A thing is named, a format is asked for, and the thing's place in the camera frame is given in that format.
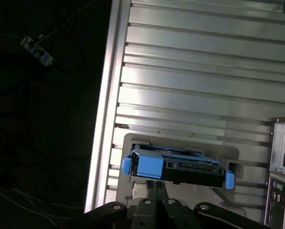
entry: cable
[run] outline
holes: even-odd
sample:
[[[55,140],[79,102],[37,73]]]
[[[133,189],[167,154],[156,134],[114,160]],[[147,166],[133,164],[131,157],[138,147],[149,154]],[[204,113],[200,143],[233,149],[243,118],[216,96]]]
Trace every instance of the cable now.
[[[6,6],[6,7],[1,7],[1,8],[0,8],[0,11],[3,11],[3,10],[10,10],[10,9],[13,9],[14,7],[16,7],[16,6],[23,5],[23,4],[27,4],[27,3],[31,3],[31,2],[34,2],[34,1],[31,1],[31,0],[16,0],[15,2],[16,2],[16,3],[13,4],[13,5]]]
[[[94,3],[94,1],[89,2],[86,6],[82,7],[78,11],[81,11],[85,9],[87,6],[91,5]],[[82,29],[79,29],[79,21],[82,21]],[[44,35],[50,35],[51,36],[51,42],[50,46],[48,48],[49,53],[51,53],[52,56],[54,56],[54,42],[59,39],[57,36],[54,36],[56,32],[59,32],[62,37],[60,39],[69,39],[72,41],[72,43],[78,47],[80,54],[82,56],[82,62],[77,66],[74,70],[65,70],[63,67],[60,67],[57,64],[57,61],[53,63],[53,66],[56,70],[59,72],[62,72],[64,74],[75,74],[79,73],[81,69],[84,68],[84,75],[86,73],[85,71],[85,53],[83,48],[81,47],[80,44],[80,39],[79,39],[79,33],[85,30],[85,21],[81,16],[78,15],[77,11],[74,11],[73,6],[70,5],[67,2],[64,1],[59,1],[54,9],[54,22],[40,35],[37,39],[35,39],[35,43],[39,44],[40,41],[43,39]]]
[[[81,211],[83,208],[82,195],[84,193],[81,193],[84,190],[83,184],[75,174],[68,171],[63,165],[61,163],[52,163],[42,169],[35,181],[36,193],[47,206],[58,212],[61,212],[61,210],[50,204],[50,202],[56,202],[57,198],[63,198],[63,201],[68,199],[71,203],[78,203],[80,205],[78,209]],[[41,184],[44,182],[46,185],[42,186],[42,190],[40,190]]]
[[[84,40],[85,38],[91,34],[92,32],[94,31],[98,31],[98,30],[103,30],[103,31],[107,31],[107,28],[105,27],[96,27],[96,28],[91,28],[90,30],[86,31],[81,39],[80,39],[80,44],[82,45],[84,43]],[[75,56],[80,52],[79,49],[77,49],[76,51],[74,51],[68,60],[65,61],[65,63],[62,65],[62,67],[67,67],[74,59],[75,59]],[[51,73],[49,74],[45,74],[45,75],[35,75],[35,76],[26,76],[26,77],[22,77],[21,79],[19,79],[17,82],[15,82],[14,84],[10,85],[10,86],[7,86],[7,87],[4,87],[4,88],[0,88],[0,92],[2,91],[6,91],[18,84],[21,84],[22,81],[25,81],[27,79],[31,79],[31,78],[43,78],[43,77],[50,77],[50,76],[53,76],[54,74],[58,73],[56,70],[53,70]]]
[[[9,15],[9,12],[6,10],[5,11],[5,18],[12,21],[12,22],[15,22],[21,26],[24,27],[24,30],[25,30],[25,33],[26,33],[26,40],[23,42],[23,45],[26,43],[27,39],[28,39],[28,36],[29,36],[29,28],[26,24],[24,24],[23,22],[21,22],[20,20],[16,19],[16,18],[13,18]],[[20,45],[20,48],[16,51],[16,53],[20,53],[21,50],[23,50],[23,45]]]
[[[8,130],[6,130],[5,128],[3,128],[3,127],[1,127],[1,126],[0,126],[0,132],[2,132],[4,135],[10,137],[11,139],[16,138],[16,135],[15,135],[14,133],[9,132]],[[19,142],[20,144],[22,144],[22,141],[21,141],[20,138],[16,138],[16,140],[17,140],[17,142]],[[44,159],[47,159],[47,160],[52,159],[51,156],[49,156],[48,154],[46,154],[46,153],[44,153],[44,152],[42,152],[42,151],[40,151],[40,150],[37,150],[34,146],[28,146],[28,147],[29,147],[29,149],[32,150],[32,152],[34,152],[34,153],[37,154],[37,155],[42,156]]]
[[[85,9],[86,7],[88,7],[89,5],[91,5],[92,3],[94,3],[95,1],[92,1],[90,3],[88,3],[87,5],[85,5],[84,7],[82,7],[81,9],[79,9],[77,12],[73,13],[73,10],[72,8],[67,5],[67,4],[64,4],[63,5],[63,9],[67,9],[68,10],[68,13],[66,14],[66,16],[64,17],[58,17],[58,13],[57,12],[60,12],[62,8],[59,9],[59,6],[57,6],[57,11],[56,11],[56,14],[55,14],[55,22],[49,27],[49,34],[51,34],[51,37],[52,37],[52,44],[51,46],[53,45],[53,42],[54,42],[54,39],[57,39],[57,36],[54,36],[54,34],[56,32],[60,32],[65,38],[68,38],[70,40],[72,40],[72,42],[77,46],[77,50],[72,54],[72,56],[70,57],[70,59],[68,59],[65,64],[63,64],[62,67],[59,67],[57,65],[56,66],[56,69],[61,71],[61,72],[65,72],[65,73],[76,73],[76,72],[79,72],[79,70],[81,68],[84,68],[85,70],[85,56],[84,56],[84,51],[83,51],[83,48],[81,47],[81,44],[83,43],[84,41],[84,38],[89,34],[91,33],[92,31],[95,31],[95,30],[98,30],[98,29],[104,29],[106,30],[105,28],[92,28],[90,31],[87,31],[84,33],[84,35],[81,37],[81,39],[79,39],[79,30],[77,28],[77,24],[78,24],[78,21],[81,20],[81,17],[79,17],[77,15],[78,12],[82,11],[83,9]],[[62,27],[64,27],[65,25],[69,25],[70,26],[70,30],[65,30],[65,29],[62,29]],[[68,65],[73,61],[74,57],[76,54],[80,53],[82,55],[82,64],[76,69],[76,70],[73,70],[73,71],[67,71],[67,70],[64,70],[64,66],[65,67],[68,67]],[[44,77],[44,76],[51,76],[53,74],[55,74],[57,71],[54,70],[52,71],[50,74],[47,74],[47,75],[37,75],[37,76],[32,76],[32,77],[23,77],[22,79],[20,79],[21,82],[25,81],[25,79],[30,79],[30,78],[37,78],[37,77]],[[85,160],[86,158],[90,158],[90,155],[88,156],[83,156],[83,157],[75,157],[75,158],[69,158],[69,159],[66,159],[64,160],[62,163],[57,163],[52,157],[46,159],[44,161],[44,165],[46,166],[42,171],[41,173],[38,175],[37,179],[36,179],[36,191],[38,193],[38,195],[40,196],[41,200],[47,204],[48,206],[50,207],[53,207],[52,204],[50,204],[50,201],[49,200],[54,200],[55,198],[57,198],[58,196],[65,196],[65,198],[69,198],[70,200],[72,200],[72,202],[75,201],[75,199],[77,199],[77,196],[79,196],[78,198],[78,201],[80,204],[82,204],[82,197],[81,197],[81,193],[80,195],[76,194],[76,196],[74,196],[74,190],[76,190],[76,193],[77,193],[77,189],[78,191],[81,190],[83,191],[84,189],[82,188],[83,185],[80,181],[80,179],[73,173],[71,173],[70,171],[63,171],[63,172],[60,172],[58,169],[60,169],[61,166],[63,165],[66,165],[67,163],[72,163],[72,162],[76,162],[76,161],[81,161],[81,160]],[[45,173],[48,174],[48,182],[47,182],[47,186],[44,190],[44,195],[42,195],[38,189],[39,187],[39,181],[40,179],[44,179],[43,176],[45,175]],[[69,187],[69,183],[65,181],[65,177],[71,177],[73,179],[73,187],[70,187],[70,191],[65,191],[65,187]]]
[[[66,23],[72,19],[76,14],[80,13],[82,10],[84,10],[85,8],[89,7],[90,5],[92,5],[96,0],[93,0],[91,2],[89,2],[88,4],[86,4],[85,6],[83,6],[82,8],[80,8],[79,10],[76,11],[76,13],[74,15],[72,15],[71,17],[69,17],[65,23],[63,23],[61,26],[63,27],[64,25],[66,25]],[[44,41],[45,39],[49,38],[50,36],[54,35],[56,32],[58,31],[58,29],[56,29],[55,31],[53,31],[52,33],[44,36],[43,34],[41,34],[39,37],[41,37],[41,39],[38,41],[38,44],[42,41]]]
[[[17,202],[13,201],[12,199],[8,198],[7,196],[5,196],[4,194],[2,194],[1,192],[0,192],[0,195],[1,195],[2,197],[4,197],[5,199],[9,200],[11,203],[17,205],[17,206],[20,207],[21,209],[24,209],[24,210],[27,210],[27,211],[29,211],[29,212],[31,212],[31,213],[37,214],[37,215],[39,215],[39,216],[42,216],[42,217],[48,219],[54,226],[57,226],[57,225],[54,223],[54,221],[52,221],[51,218],[49,218],[49,217],[47,217],[47,216],[45,216],[45,215],[43,215],[43,214],[41,214],[41,213],[39,213],[39,212],[36,212],[36,211],[30,210],[30,209],[28,209],[28,208],[26,208],[26,207],[23,207],[22,205],[18,204]]]
[[[21,38],[19,36],[10,35],[10,34],[0,34],[0,37],[12,37],[12,38],[16,38],[16,39],[19,39],[19,40],[23,40],[23,38]]]
[[[44,212],[42,212],[40,209],[38,209],[37,206],[35,206],[35,205],[32,203],[32,201],[29,199],[29,197],[26,197],[26,199],[28,200],[28,202],[29,202],[31,205],[33,205],[40,213],[42,213],[42,214],[45,215],[45,216],[52,217],[52,218],[57,218],[57,219],[71,219],[71,218],[68,218],[68,217],[52,216],[52,215],[50,215],[50,214],[44,213]]]
[[[30,195],[28,195],[28,194],[26,194],[26,193],[24,193],[24,192],[22,192],[22,191],[20,191],[20,190],[18,190],[16,188],[13,188],[12,190],[16,191],[17,193],[19,193],[21,195],[24,195],[24,196],[30,198],[30,199],[34,199],[36,201],[43,202],[43,200],[40,200],[40,199],[35,198],[33,196],[30,196]],[[70,208],[70,209],[78,209],[78,207],[72,207],[72,206],[68,206],[68,205],[64,205],[64,204],[50,203],[50,205],[56,205],[56,206],[61,206],[61,207],[64,207],[64,208]]]

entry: dark floor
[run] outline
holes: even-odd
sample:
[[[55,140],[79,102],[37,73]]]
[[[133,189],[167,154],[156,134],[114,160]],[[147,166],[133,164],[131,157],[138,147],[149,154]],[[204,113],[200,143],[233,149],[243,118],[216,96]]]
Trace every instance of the dark floor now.
[[[0,228],[53,228],[82,212],[111,9],[111,0],[92,2],[75,14],[90,1],[0,0],[0,51],[18,57],[0,59],[0,172],[40,199],[0,187]],[[19,38],[50,25],[58,32],[40,44],[56,66],[44,68]]]

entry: white cable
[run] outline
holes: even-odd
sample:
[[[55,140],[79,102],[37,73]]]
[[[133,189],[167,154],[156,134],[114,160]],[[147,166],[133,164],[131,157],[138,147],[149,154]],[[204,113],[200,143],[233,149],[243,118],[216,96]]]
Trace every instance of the white cable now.
[[[58,219],[70,219],[70,218],[68,218],[68,217],[52,216],[52,215],[50,215],[50,214],[47,214],[47,213],[45,213],[45,212],[42,212],[40,209],[37,208],[37,206],[35,206],[35,205],[32,203],[32,201],[29,199],[28,196],[26,196],[26,199],[28,200],[28,202],[31,203],[31,205],[33,205],[40,213],[42,213],[42,214],[45,215],[45,216],[49,216],[49,217],[53,217],[53,218],[58,218]]]
[[[24,210],[30,211],[31,213],[40,215],[40,216],[42,216],[42,217],[48,219],[54,226],[57,226],[57,225],[54,223],[54,221],[52,221],[51,218],[49,218],[49,217],[47,217],[47,216],[45,216],[45,215],[43,215],[43,214],[41,214],[41,213],[39,213],[39,212],[36,212],[36,211],[30,210],[30,209],[28,209],[28,208],[26,208],[26,207],[23,207],[22,205],[18,204],[17,202],[13,201],[12,199],[9,199],[7,196],[5,196],[4,194],[2,194],[1,192],[0,192],[0,195],[1,195],[2,197],[4,197],[5,199],[9,200],[11,203],[17,205],[18,207],[20,207],[20,208],[22,208],[22,209],[24,209]]]
[[[28,194],[22,192],[21,190],[16,189],[16,188],[13,188],[12,190],[13,190],[13,191],[16,191],[17,193],[19,193],[19,194],[21,194],[21,195],[24,195],[24,196],[30,198],[30,199],[34,199],[34,200],[43,202],[43,200],[40,200],[40,199],[35,198],[35,197],[32,197],[32,196],[30,196],[30,195],[28,195]],[[51,203],[50,203],[50,205],[56,205],[56,206],[61,206],[61,207],[71,208],[71,209],[78,209],[78,207],[72,207],[72,206],[68,206],[68,205],[64,205],[64,204],[56,204],[56,203],[51,204]]]
[[[87,8],[88,6],[92,5],[95,1],[96,1],[96,0],[93,0],[93,1],[89,2],[88,4],[86,4],[85,6],[83,6],[82,8],[80,8],[79,10],[77,10],[76,14],[79,13],[79,12],[81,12],[82,10],[84,10],[85,8]],[[65,22],[62,26],[64,26],[64,25],[65,25],[70,19],[72,19],[72,17],[75,16],[75,15],[72,15],[70,18],[68,18],[68,19],[66,20],[66,22]],[[44,37],[38,42],[38,44],[39,44],[40,42],[42,42],[43,40],[49,38],[50,36],[54,35],[57,31],[58,31],[58,30],[55,30],[54,32],[48,34],[47,36],[44,36]]]

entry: power strip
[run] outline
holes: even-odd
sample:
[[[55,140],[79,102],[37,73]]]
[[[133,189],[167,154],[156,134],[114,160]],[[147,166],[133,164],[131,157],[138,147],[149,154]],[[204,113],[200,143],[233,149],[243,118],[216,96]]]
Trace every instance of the power strip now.
[[[50,56],[38,43],[31,45],[34,40],[31,37],[24,37],[20,44],[37,58],[44,66],[52,65],[54,58]]]

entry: screw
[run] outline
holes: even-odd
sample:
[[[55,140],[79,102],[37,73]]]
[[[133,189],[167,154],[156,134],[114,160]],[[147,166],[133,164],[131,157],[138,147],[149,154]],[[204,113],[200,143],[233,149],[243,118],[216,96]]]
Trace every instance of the screw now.
[[[170,199],[170,200],[168,200],[168,203],[169,203],[169,204],[174,204],[174,203],[175,203],[175,200],[174,200],[174,199]]]
[[[209,207],[207,205],[205,205],[205,204],[201,205],[200,208],[203,209],[203,210],[208,210],[209,209]]]

